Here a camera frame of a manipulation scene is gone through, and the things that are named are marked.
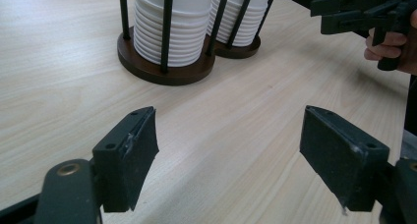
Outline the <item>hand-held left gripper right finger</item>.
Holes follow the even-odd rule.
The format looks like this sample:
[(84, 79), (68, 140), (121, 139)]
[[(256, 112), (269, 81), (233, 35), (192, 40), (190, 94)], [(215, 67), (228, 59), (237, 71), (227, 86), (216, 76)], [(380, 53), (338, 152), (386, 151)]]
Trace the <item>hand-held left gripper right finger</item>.
[(305, 108), (300, 152), (339, 203), (351, 211), (370, 211), (374, 177), (387, 164), (389, 148), (339, 115)]

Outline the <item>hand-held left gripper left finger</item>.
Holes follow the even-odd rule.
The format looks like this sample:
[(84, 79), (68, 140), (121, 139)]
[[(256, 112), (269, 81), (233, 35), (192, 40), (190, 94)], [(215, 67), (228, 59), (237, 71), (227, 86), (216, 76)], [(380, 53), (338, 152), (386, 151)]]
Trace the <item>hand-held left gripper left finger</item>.
[(104, 182), (105, 212), (135, 209), (159, 152), (155, 112), (150, 106), (129, 113), (92, 150), (94, 170)]

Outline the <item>stack of white paper cups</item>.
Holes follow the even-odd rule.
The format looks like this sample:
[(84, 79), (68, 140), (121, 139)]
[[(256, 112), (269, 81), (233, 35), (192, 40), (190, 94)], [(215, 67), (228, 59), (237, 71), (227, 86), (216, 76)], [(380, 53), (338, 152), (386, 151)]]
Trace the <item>stack of white paper cups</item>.
[[(185, 67), (202, 53), (211, 0), (173, 0), (168, 66)], [(146, 60), (161, 62), (164, 0), (135, 0), (134, 47)]]
[[(221, 43), (227, 43), (237, 21), (238, 15), (244, 0), (227, 0), (224, 8), (222, 20), (217, 32), (216, 40)], [(217, 10), (220, 0), (211, 0), (211, 11), (209, 13), (209, 21), (207, 34), (211, 35), (214, 26)], [(264, 18), (264, 14), (268, 7), (268, 0), (250, 0), (241, 24), (234, 37), (232, 45), (234, 47), (244, 47), (251, 44), (258, 32), (258, 28)]]

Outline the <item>dark clothing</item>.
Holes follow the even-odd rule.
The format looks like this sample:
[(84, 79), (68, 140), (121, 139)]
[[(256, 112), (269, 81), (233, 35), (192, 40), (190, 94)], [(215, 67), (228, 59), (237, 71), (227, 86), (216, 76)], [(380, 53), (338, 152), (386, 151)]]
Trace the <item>dark clothing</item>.
[(414, 75), (410, 78), (404, 129), (417, 137), (417, 76)]

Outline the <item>brown wooden cup holder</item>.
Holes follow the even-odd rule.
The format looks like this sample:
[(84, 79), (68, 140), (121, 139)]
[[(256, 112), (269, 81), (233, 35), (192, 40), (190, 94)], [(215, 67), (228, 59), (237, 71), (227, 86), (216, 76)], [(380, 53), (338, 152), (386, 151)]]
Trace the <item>brown wooden cup holder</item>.
[(169, 67), (168, 52), (173, 0), (164, 0), (161, 62), (159, 65), (146, 60), (135, 50), (135, 6), (134, 21), (130, 23), (128, 19), (127, 0), (120, 0), (123, 29), (122, 33), (118, 37), (117, 42), (118, 57), (120, 62), (129, 72), (145, 81), (164, 85), (184, 85), (192, 84), (205, 78), (211, 72), (215, 58), (217, 56), (228, 59), (245, 59), (255, 55), (261, 46), (260, 31), (263, 27), (268, 14), (268, 10), (273, 0), (268, 0), (267, 10), (264, 14), (264, 18), (262, 19), (253, 42), (244, 47), (234, 47), (232, 42), (241, 24), (242, 18), (250, 0), (244, 0), (241, 12), (238, 15), (229, 41), (227, 43), (221, 43), (216, 40), (226, 1), (227, 0), (220, 0), (211, 35), (208, 35), (206, 32), (206, 37), (200, 58), (193, 64), (185, 67)]

